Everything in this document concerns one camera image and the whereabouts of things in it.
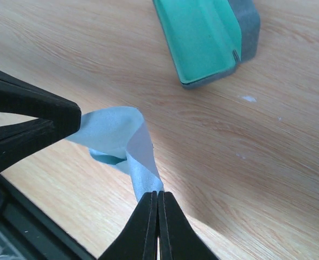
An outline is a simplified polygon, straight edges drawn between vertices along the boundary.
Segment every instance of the teal box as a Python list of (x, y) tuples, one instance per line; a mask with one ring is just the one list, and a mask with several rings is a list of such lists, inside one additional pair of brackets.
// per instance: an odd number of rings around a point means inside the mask
[(153, 0), (182, 86), (235, 72), (256, 55), (260, 16), (252, 0)]

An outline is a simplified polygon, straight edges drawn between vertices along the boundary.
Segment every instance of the wood grain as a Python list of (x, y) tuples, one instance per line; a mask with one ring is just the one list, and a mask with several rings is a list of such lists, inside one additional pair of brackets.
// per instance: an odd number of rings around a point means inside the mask
[[(145, 0), (0, 0), (0, 70), (84, 113), (138, 107), (166, 190), (222, 259), (319, 259), (319, 0), (255, 4), (257, 57), (197, 90)], [(67, 141), (4, 175), (96, 257), (136, 205), (126, 175)]]

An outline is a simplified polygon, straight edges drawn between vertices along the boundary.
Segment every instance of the white spot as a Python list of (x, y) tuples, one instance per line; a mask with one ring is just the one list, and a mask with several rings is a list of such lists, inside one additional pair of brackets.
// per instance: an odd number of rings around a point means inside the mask
[(242, 96), (241, 98), (248, 102), (257, 102), (257, 100), (253, 96)]
[(246, 159), (246, 157), (245, 157), (245, 156), (242, 156), (242, 155), (240, 155), (239, 153), (236, 153), (235, 155), (236, 155), (236, 156), (238, 156), (238, 157), (241, 157), (243, 160), (245, 160), (245, 159)]

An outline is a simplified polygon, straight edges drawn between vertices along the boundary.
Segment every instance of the light blue cloth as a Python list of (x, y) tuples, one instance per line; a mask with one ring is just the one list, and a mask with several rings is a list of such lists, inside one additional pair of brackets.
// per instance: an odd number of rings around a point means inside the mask
[(128, 174), (139, 201), (145, 192), (162, 191), (149, 131), (134, 107), (111, 107), (87, 113), (78, 132), (66, 138), (89, 148), (97, 161)]

